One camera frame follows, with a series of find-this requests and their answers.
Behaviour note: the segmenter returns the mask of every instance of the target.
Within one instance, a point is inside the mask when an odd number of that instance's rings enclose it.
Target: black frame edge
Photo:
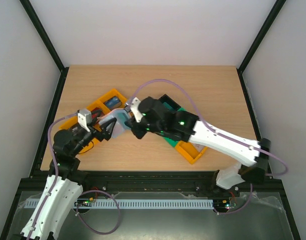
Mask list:
[[[247,109],[248,109],[249,116],[251,118],[251,122],[252,122],[252,125],[253,125],[253,129],[254,129],[254,132],[255,132],[256,139],[258,141],[260,141],[262,139],[262,136],[261,136],[259,125],[258,125],[258,120],[257,120],[256,115],[255,115],[254,110],[253,110],[253,106],[252,106],[252,102],[251,102],[251,99],[250,99],[250,96],[249,96],[248,88],[247,88],[246,83],[244,81],[243,75],[239,74],[238,69],[236,69],[236,70],[237,70],[239,81],[241,83],[241,87],[242,87],[242,91],[243,91],[243,94],[244,94],[246,106],[247,106]]]
[[[34,176],[35,171],[40,171],[41,163],[42,163],[44,153],[45,153],[45,150],[48,144],[48,137],[47,137],[48,129],[49,129],[49,126],[54,122],[54,118],[58,110],[58,106],[60,103],[62,91],[65,85],[65,81],[67,79],[68,72],[69,72],[69,67],[65,67],[59,76],[58,83],[55,89],[55,93],[52,99],[52,103],[49,108],[48,115],[47,115],[45,125],[43,128],[43,132],[41,135],[41,139],[39,141],[39,144],[36,150],[36,154],[35,154],[35,158],[32,164],[32,168],[29,173],[31,177]]]
[[[35,12],[30,0],[19,0],[25,9],[28,17],[31,19],[36,31],[38,32],[39,36],[41,37],[42,41],[44,42],[49,54],[53,58],[55,64],[57,65],[60,71],[65,69],[57,51],[55,50],[47,32],[45,31],[37,13]]]
[[[15,213],[17,211],[17,208],[18,208],[18,205],[19,205],[20,196],[21,196],[21,194],[16,194],[14,199],[13,199],[12,205],[9,209],[9,212],[8,212],[8,215],[7,215],[7,218],[6,218],[6,221],[5,221],[1,236],[0,236],[0,240],[6,240],[7,237],[8,237],[14,215],[15,215]]]
[[[262,40],[264,39],[265,35],[269,31],[271,25],[273,24],[275,18],[278,16],[280,10],[282,9],[284,3],[287,0],[276,0],[274,3],[271,11],[269,12],[267,18],[265,19],[262,27],[260,28],[258,34],[256,35],[251,47],[249,48],[247,54],[245,55],[241,65],[239,66],[237,72],[238,74],[242,74],[244,70],[247,68],[249,62],[251,61],[253,55],[257,51],[258,47],[260,46]]]
[[[286,217],[287,217],[288,225],[289,225],[289,227],[291,229],[293,238],[295,240],[301,240],[301,236],[300,236],[297,224],[296,224],[296,222],[294,220],[293,213],[292,213],[292,210],[291,210],[291,206],[289,204],[289,200],[288,200],[287,196],[285,195],[285,197],[281,197],[281,200],[282,200],[282,204],[283,204],[284,210],[286,212]]]

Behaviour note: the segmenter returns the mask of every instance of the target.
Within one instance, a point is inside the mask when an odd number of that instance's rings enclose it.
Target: clear plastic sheet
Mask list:
[[[242,198],[244,201],[246,201],[250,196],[249,192],[241,192],[239,197]],[[254,204],[261,204],[268,207],[272,207],[275,209],[280,210],[282,213],[285,213],[285,209],[283,208],[282,203],[279,201],[279,199],[275,196],[267,196],[267,197],[258,197],[258,194],[256,191],[253,191],[251,196],[251,203]]]
[[[34,209],[23,208],[27,198],[38,198],[38,192],[23,192],[20,204],[9,231],[8,240],[13,233],[20,233],[30,219]],[[241,207],[248,193],[237,197]],[[196,199],[193,195],[178,192],[121,192],[117,199]],[[276,198],[278,192],[258,192],[259,200]],[[285,212],[271,205],[257,204],[254,198],[242,211],[225,216],[217,216],[212,210],[197,209],[123,209],[122,222],[116,232],[110,235],[96,235],[89,231],[69,212],[57,240],[292,240],[292,233]],[[84,220],[98,231],[109,231],[116,224],[116,209],[91,209],[83,214]]]

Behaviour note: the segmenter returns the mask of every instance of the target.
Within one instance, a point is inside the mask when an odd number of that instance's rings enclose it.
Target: purple tube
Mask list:
[[[76,207],[76,214],[78,216],[78,218],[81,220],[81,222],[89,229],[91,230],[93,233],[95,234],[99,234],[99,235],[108,235],[108,234],[111,234],[113,232],[115,232],[118,227],[120,226],[121,224],[121,209],[120,209],[120,206],[118,204],[118,202],[115,200],[115,198],[110,195],[109,193],[105,192],[105,191],[101,191],[101,190],[89,190],[89,191],[85,191],[85,192],[82,192],[81,196],[82,195],[85,195],[85,194],[89,194],[89,193],[100,193],[100,194],[104,194],[106,196],[108,196],[110,199],[112,199],[114,201],[114,203],[116,204],[116,208],[117,208],[117,212],[118,212],[118,217],[117,217],[117,222],[116,222],[116,225],[115,227],[111,230],[111,231],[108,231],[108,232],[101,232],[101,231],[96,231],[95,229],[93,229],[92,227],[90,227],[85,221],[84,219],[81,217],[80,213],[79,213],[79,205],[77,205]]]
[[[244,203],[243,206],[241,206],[239,209],[235,210],[235,211],[228,211],[228,212],[218,212],[215,208],[214,208],[214,212],[216,212],[218,215],[229,215],[229,214],[236,214],[239,211],[242,211],[251,201],[252,198],[252,192],[253,192],[253,185],[252,183],[249,185],[249,196],[248,199],[246,201],[246,203]]]
[[[47,143],[48,143],[49,149],[50,149],[50,151],[51,151],[51,156],[52,156],[52,160],[53,160],[53,164],[54,164],[54,168],[55,168],[55,178],[54,178],[54,181],[53,181],[51,187],[50,187],[49,190],[48,190],[48,193],[49,193],[49,194],[52,192],[53,188],[55,187],[55,184],[57,183],[57,179],[58,179],[58,176],[59,176],[59,168],[58,168],[57,160],[56,160],[56,158],[55,158],[55,153],[54,153],[54,151],[53,151],[53,146],[52,146],[52,141],[51,141],[51,130],[52,130],[53,126],[54,126],[55,124],[57,124],[58,122],[60,122],[60,121],[62,121],[62,120],[65,120],[65,119],[69,119],[69,118],[74,117],[74,116],[76,116],[76,115],[77,115],[77,113],[73,113],[73,114],[70,114],[70,115],[61,117],[60,119],[58,119],[58,120],[56,120],[55,122],[53,122],[53,123],[49,126],[49,128],[48,128],[48,131],[47,131]],[[38,218],[39,218],[39,216],[40,216],[40,214],[41,214],[41,212],[42,212],[42,210],[43,210],[43,207],[44,207],[44,205],[45,205],[45,203],[46,203],[48,197],[49,197],[49,196],[46,195],[46,196],[44,197],[44,199],[42,200],[42,203],[41,203],[41,205],[39,206],[39,208],[38,208],[38,210],[37,210],[37,212],[36,212],[36,215],[35,215],[35,217],[34,217],[34,220],[33,220],[33,223],[32,223],[32,228],[34,228],[35,225],[37,224],[37,220],[38,220]],[[32,233],[33,233],[33,230],[30,230],[29,233],[28,233],[28,235],[27,235],[26,240],[30,240]]]
[[[193,106],[194,110],[196,111],[196,113],[197,113],[199,119],[202,121],[202,123],[205,125],[205,127],[206,127],[208,130],[210,130],[212,133],[216,133],[215,130],[214,130],[213,128],[211,128],[210,125],[208,124],[208,122],[203,118],[201,112],[199,111],[197,105],[194,103],[194,101],[193,101],[193,99],[190,97],[190,95],[189,95],[182,87],[180,87],[178,84],[176,84],[175,82],[172,82],[172,81],[170,81],[170,80],[167,80],[167,79],[153,79],[153,80],[150,80],[150,81],[147,81],[147,82],[143,83],[141,86],[139,86],[139,87],[136,89],[136,91],[134,92],[134,94],[130,97],[129,100],[127,100],[126,103],[127,103],[127,104],[130,104],[130,103],[132,102],[132,100],[136,97],[136,95],[139,93],[139,91],[140,91],[142,88],[146,87],[147,85],[150,85],[150,84],[152,84],[152,83],[157,83],[157,82],[168,83],[168,84],[171,84],[171,85],[175,86],[176,88],[178,88],[178,89],[187,97],[187,99],[190,101],[190,103],[191,103],[191,105]],[[268,151],[265,151],[265,150],[263,150],[263,149],[261,149],[261,148],[253,147],[253,146],[251,146],[251,145],[248,145],[248,144],[246,144],[246,143],[244,143],[244,142],[242,142],[242,141],[236,140],[236,139],[234,139],[234,138],[232,138],[232,137],[229,137],[229,136],[226,136],[226,135],[224,135],[224,134],[222,134],[222,133],[217,133],[217,135],[219,135],[220,137],[225,138],[225,139],[227,139],[227,140],[230,140],[230,141],[232,141],[232,142],[234,142],[234,143],[240,144],[240,145],[242,145],[242,146],[244,146],[244,147],[246,147],[246,148],[253,148],[254,150],[259,151],[260,153],[266,154],[266,155],[268,155],[269,157],[271,157],[271,158],[273,158],[273,159],[279,161],[281,164],[284,165],[285,170],[284,170],[283,172],[278,172],[278,173],[267,173],[266,176],[281,176],[281,175],[286,174],[286,173],[289,171],[289,167],[288,167],[287,163],[284,162],[282,159],[278,158],[277,156],[275,156],[274,154],[272,154],[272,153],[270,153],[270,152],[268,152]]]

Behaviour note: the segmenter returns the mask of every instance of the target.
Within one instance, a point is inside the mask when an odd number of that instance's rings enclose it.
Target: wooden surface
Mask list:
[[[244,138],[256,139],[234,66],[73,65],[69,68],[55,119],[88,106],[112,88],[129,98],[139,85],[152,79],[168,79],[179,84],[210,124]],[[153,83],[137,97],[142,100],[163,94],[195,113],[185,96],[167,83]],[[59,125],[53,128],[52,137]],[[162,137],[148,133],[138,140],[131,131],[110,141],[104,140],[78,158],[79,169],[91,171],[214,171],[236,162],[209,148],[191,165]],[[47,148],[41,169],[48,170],[50,161]]]

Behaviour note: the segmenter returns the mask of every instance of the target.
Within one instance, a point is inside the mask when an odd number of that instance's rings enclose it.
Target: purple cable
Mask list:
[[[100,193],[100,194],[104,194],[104,195],[108,196],[110,199],[112,199],[112,200],[115,202],[116,208],[117,208],[117,211],[118,211],[118,217],[117,217],[116,225],[115,225],[115,227],[114,227],[111,231],[108,231],[108,232],[96,231],[95,229],[91,228],[91,227],[84,221],[84,219],[81,217],[81,215],[80,215],[80,213],[79,213],[79,206],[80,206],[80,205],[77,205],[77,207],[76,207],[76,214],[77,214],[78,218],[81,220],[81,222],[82,222],[89,230],[91,230],[91,231],[92,231],[93,233],[95,233],[95,234],[99,234],[99,235],[108,235],[108,234],[111,234],[111,233],[115,232],[116,229],[118,229],[118,227],[120,226],[121,220],[122,220],[122,218],[121,218],[121,210],[120,210],[120,207],[119,207],[118,202],[115,200],[115,198],[114,198],[112,195],[110,195],[109,193],[107,193],[107,192],[105,192],[105,191],[101,191],[101,190],[89,190],[89,191],[85,191],[85,192],[82,192],[82,194],[81,194],[80,196],[85,195],[85,194],[89,194],[89,193]]]
[[[54,168],[55,168],[55,178],[54,178],[54,181],[53,181],[51,187],[50,187],[49,190],[48,190],[48,193],[49,193],[49,194],[51,194],[53,188],[55,187],[55,184],[57,183],[57,179],[58,179],[58,176],[59,176],[59,168],[58,168],[57,160],[56,160],[56,158],[55,158],[55,153],[54,153],[54,151],[53,151],[53,146],[52,146],[52,141],[51,141],[51,130],[52,130],[53,126],[54,126],[55,124],[57,124],[58,122],[60,122],[60,121],[62,121],[62,120],[65,120],[65,119],[72,118],[72,117],[74,117],[74,116],[76,116],[76,115],[77,115],[77,113],[73,113],[73,114],[70,114],[70,115],[67,115],[67,116],[64,116],[64,117],[59,118],[58,120],[56,120],[55,122],[53,122],[53,123],[49,126],[49,128],[48,128],[48,130],[47,130],[47,143],[48,143],[49,149],[50,149],[50,151],[51,151],[51,156],[52,156],[52,160],[53,160],[53,164],[54,164]],[[44,197],[44,199],[43,199],[41,205],[39,206],[39,208],[38,208],[38,210],[37,210],[37,212],[36,212],[35,218],[34,218],[34,220],[33,220],[33,223],[32,223],[32,228],[34,228],[35,225],[37,224],[37,220],[38,220],[38,218],[39,218],[39,216],[40,216],[40,214],[41,214],[41,212],[42,212],[43,206],[45,205],[45,203],[46,203],[48,197],[49,197],[49,196],[46,195],[46,196]],[[28,235],[27,235],[26,240],[30,240],[32,233],[33,233],[33,230],[30,230],[29,233],[28,233]]]
[[[237,212],[241,211],[242,209],[244,209],[249,202],[251,201],[252,198],[252,192],[253,192],[253,185],[252,183],[249,185],[249,196],[248,199],[246,201],[246,203],[244,203],[244,205],[242,207],[240,207],[239,209],[235,210],[235,211],[228,211],[228,212],[218,212],[215,208],[214,208],[214,212],[216,212],[216,214],[218,215],[229,215],[229,214],[236,214]]]
[[[132,102],[132,100],[137,96],[137,94],[139,93],[139,91],[140,91],[142,88],[146,87],[146,86],[149,85],[149,84],[157,83],[157,82],[164,82],[164,83],[168,83],[168,84],[171,84],[171,85],[177,87],[177,88],[187,97],[187,99],[190,101],[191,105],[193,106],[194,110],[196,111],[197,115],[199,116],[199,119],[202,121],[202,123],[205,125],[205,127],[206,127],[208,130],[210,130],[212,133],[217,134],[217,135],[219,135],[220,137],[223,137],[223,138],[225,138],[225,139],[227,139],[227,140],[230,140],[230,141],[232,141],[232,142],[234,142],[234,143],[240,144],[240,145],[242,145],[242,146],[244,146],[244,147],[246,147],[246,148],[254,149],[254,150],[256,150],[256,151],[259,151],[260,153],[266,154],[266,155],[270,156],[271,158],[274,158],[275,160],[279,161],[281,164],[284,165],[285,170],[284,170],[283,172],[278,172],[278,173],[267,173],[266,176],[281,176],[281,175],[286,174],[286,173],[289,171],[289,167],[288,167],[288,165],[286,164],[286,162],[284,162],[282,159],[278,158],[278,157],[275,156],[274,154],[272,154],[272,153],[270,153],[270,152],[268,152],[268,151],[265,151],[265,150],[263,150],[263,149],[261,149],[261,148],[254,147],[254,146],[249,145],[249,144],[246,144],[246,143],[244,143],[244,142],[242,142],[242,141],[236,140],[236,139],[234,139],[234,138],[232,138],[232,137],[226,136],[226,135],[224,135],[224,134],[222,134],[222,133],[220,133],[220,132],[216,133],[215,129],[213,129],[212,127],[210,127],[210,125],[208,124],[208,122],[205,121],[205,119],[203,118],[203,116],[202,116],[201,112],[199,111],[197,105],[194,103],[194,101],[193,101],[193,99],[190,97],[190,95],[189,95],[182,87],[180,87],[178,84],[176,84],[175,82],[172,82],[172,81],[167,80],[167,79],[153,79],[153,80],[147,81],[147,82],[143,83],[141,86],[139,86],[139,87],[136,89],[136,91],[134,92],[134,94],[130,97],[129,100],[127,100],[126,103],[127,103],[127,104],[130,104],[130,103]]]

